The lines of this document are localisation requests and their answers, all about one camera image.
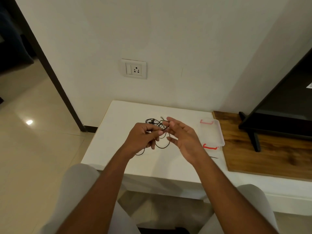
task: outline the forearm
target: forearm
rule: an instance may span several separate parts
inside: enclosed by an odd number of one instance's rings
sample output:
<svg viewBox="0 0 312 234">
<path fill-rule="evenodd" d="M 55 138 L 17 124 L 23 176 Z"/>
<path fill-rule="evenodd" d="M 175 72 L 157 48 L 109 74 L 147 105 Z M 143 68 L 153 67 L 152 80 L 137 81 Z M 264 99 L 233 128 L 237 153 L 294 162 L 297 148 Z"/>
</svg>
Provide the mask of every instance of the forearm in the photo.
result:
<svg viewBox="0 0 312 234">
<path fill-rule="evenodd" d="M 193 164 L 224 233 L 277 233 L 206 154 Z"/>
<path fill-rule="evenodd" d="M 57 233 L 107 233 L 129 159 L 121 147 Z"/>
</svg>

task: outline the trouser leg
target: trouser leg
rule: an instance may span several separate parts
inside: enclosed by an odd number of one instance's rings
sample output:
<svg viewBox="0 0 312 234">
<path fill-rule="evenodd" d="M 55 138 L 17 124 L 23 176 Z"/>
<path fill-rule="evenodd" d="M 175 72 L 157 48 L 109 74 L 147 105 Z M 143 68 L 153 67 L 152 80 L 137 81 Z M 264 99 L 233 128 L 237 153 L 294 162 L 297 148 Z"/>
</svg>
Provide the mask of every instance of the trouser leg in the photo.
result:
<svg viewBox="0 0 312 234">
<path fill-rule="evenodd" d="M 263 191 L 251 184 L 238 186 L 237 189 L 278 230 L 274 213 Z M 216 214 L 213 214 L 199 232 L 199 234 L 205 233 L 224 234 Z"/>
<path fill-rule="evenodd" d="M 70 167 L 64 174 L 54 212 L 47 224 L 42 227 L 40 233 L 55 233 L 98 177 L 99 172 L 89 165 L 76 164 Z M 140 233 L 135 223 L 118 202 L 115 204 L 108 233 Z"/>
</svg>

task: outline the electrical outlet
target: electrical outlet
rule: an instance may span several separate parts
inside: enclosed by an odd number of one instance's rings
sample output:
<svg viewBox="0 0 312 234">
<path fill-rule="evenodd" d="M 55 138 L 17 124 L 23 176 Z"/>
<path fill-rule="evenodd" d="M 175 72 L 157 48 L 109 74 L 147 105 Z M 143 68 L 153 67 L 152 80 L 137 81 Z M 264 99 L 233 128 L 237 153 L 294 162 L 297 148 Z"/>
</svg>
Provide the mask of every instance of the electrical outlet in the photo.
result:
<svg viewBox="0 0 312 234">
<path fill-rule="evenodd" d="M 142 76 L 142 65 L 131 64 L 131 74 Z"/>
<path fill-rule="evenodd" d="M 121 59 L 121 72 L 124 77 L 146 79 L 146 62 Z"/>
</svg>

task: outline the tv stand leg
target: tv stand leg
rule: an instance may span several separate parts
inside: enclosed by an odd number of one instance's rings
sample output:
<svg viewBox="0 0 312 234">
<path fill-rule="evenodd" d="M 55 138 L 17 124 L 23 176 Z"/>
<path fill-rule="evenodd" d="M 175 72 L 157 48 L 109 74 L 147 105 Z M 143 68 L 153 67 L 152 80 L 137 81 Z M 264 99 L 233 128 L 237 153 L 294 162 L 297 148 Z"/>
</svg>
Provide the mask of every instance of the tv stand leg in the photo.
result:
<svg viewBox="0 0 312 234">
<path fill-rule="evenodd" d="M 241 120 L 243 121 L 247 115 L 243 112 L 239 112 L 238 113 L 239 117 L 241 118 Z M 258 134 L 256 132 L 254 132 L 253 130 L 246 130 L 250 141 L 252 143 L 252 146 L 254 147 L 254 150 L 256 152 L 260 152 L 261 151 L 261 146 L 260 146 L 260 142 L 259 142 L 259 138 L 258 138 Z"/>
</svg>

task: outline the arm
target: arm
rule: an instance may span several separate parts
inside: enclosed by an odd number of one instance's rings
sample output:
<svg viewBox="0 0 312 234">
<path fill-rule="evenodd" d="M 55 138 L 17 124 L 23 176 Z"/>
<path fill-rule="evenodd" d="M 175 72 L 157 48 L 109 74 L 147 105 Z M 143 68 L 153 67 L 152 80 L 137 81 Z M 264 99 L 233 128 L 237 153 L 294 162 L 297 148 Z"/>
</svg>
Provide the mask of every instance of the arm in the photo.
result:
<svg viewBox="0 0 312 234">
<path fill-rule="evenodd" d="M 277 234 L 269 222 L 241 195 L 220 168 L 207 155 L 195 131 L 167 117 L 167 132 L 178 139 L 167 139 L 178 146 L 183 157 L 195 168 L 225 234 Z"/>
<path fill-rule="evenodd" d="M 57 234 L 107 233 L 128 161 L 145 147 L 155 149 L 161 128 L 137 123 L 128 138 L 109 161 L 94 185 L 61 224 Z"/>
</svg>

